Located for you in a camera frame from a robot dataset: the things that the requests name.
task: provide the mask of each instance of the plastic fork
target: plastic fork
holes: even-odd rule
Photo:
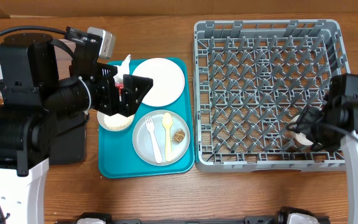
[[[162,155],[160,148],[157,144],[157,139],[155,138],[154,133],[154,122],[151,116],[146,116],[146,128],[150,133],[150,137],[152,138],[152,144],[153,144],[153,152],[154,152],[154,159],[156,163],[162,162]]]

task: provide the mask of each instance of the plastic dish rack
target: plastic dish rack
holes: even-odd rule
[[[350,73],[336,21],[199,21],[194,34],[200,171],[345,170],[341,151],[311,152],[285,129]]]

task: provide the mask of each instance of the round plate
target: round plate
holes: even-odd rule
[[[165,58],[152,58],[138,65],[133,75],[153,79],[153,87],[142,103],[149,106],[167,106],[173,103],[185,87],[185,76],[180,67]]]
[[[104,129],[106,129],[108,131],[115,131],[115,130],[109,129],[109,127],[107,127],[106,123],[104,122],[105,116],[107,116],[107,115],[98,111],[98,122],[99,122],[100,126],[102,126]],[[123,130],[127,129],[133,123],[133,121],[134,121],[134,118],[132,118],[132,121],[129,124],[127,124],[125,126],[124,126],[124,124],[122,124],[121,129],[117,130],[117,131],[123,131]]]
[[[170,162],[165,160],[165,128],[162,126],[162,116],[167,112],[171,114],[173,120],[170,133],[171,139],[177,131],[182,129],[185,132],[185,138],[181,143],[171,141],[173,159]],[[154,122],[155,138],[157,139],[158,147],[160,148],[162,155],[162,162],[159,164],[156,163],[154,159],[152,140],[150,133],[146,128],[146,116],[151,116]],[[152,111],[143,116],[135,125],[134,133],[132,135],[132,143],[137,155],[145,162],[156,166],[165,166],[173,164],[185,155],[187,149],[189,148],[190,131],[183,118],[176,113],[167,110]]]

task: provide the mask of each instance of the yellow spoon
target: yellow spoon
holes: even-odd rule
[[[165,113],[162,117],[162,126],[165,128],[165,160],[171,161],[172,156],[172,145],[171,145],[171,127],[173,125],[172,116],[170,113]]]

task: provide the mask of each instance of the tray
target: tray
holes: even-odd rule
[[[350,73],[336,21],[199,21],[194,34],[199,170],[345,170],[340,151],[311,152],[285,130]]]
[[[189,171],[195,161],[193,143],[193,121],[191,117],[190,94],[185,63],[179,58],[168,58],[175,62],[185,75],[185,89],[172,104],[163,107],[151,107],[141,104],[135,114],[133,123],[123,131],[107,131],[99,125],[99,170],[107,178],[143,177],[161,174],[179,174]],[[131,60],[132,72],[144,60]],[[122,61],[109,62],[110,65],[121,65]],[[135,152],[132,145],[132,132],[143,115],[153,110],[169,110],[181,116],[190,129],[190,145],[185,155],[176,163],[167,166],[153,166],[144,162]]]

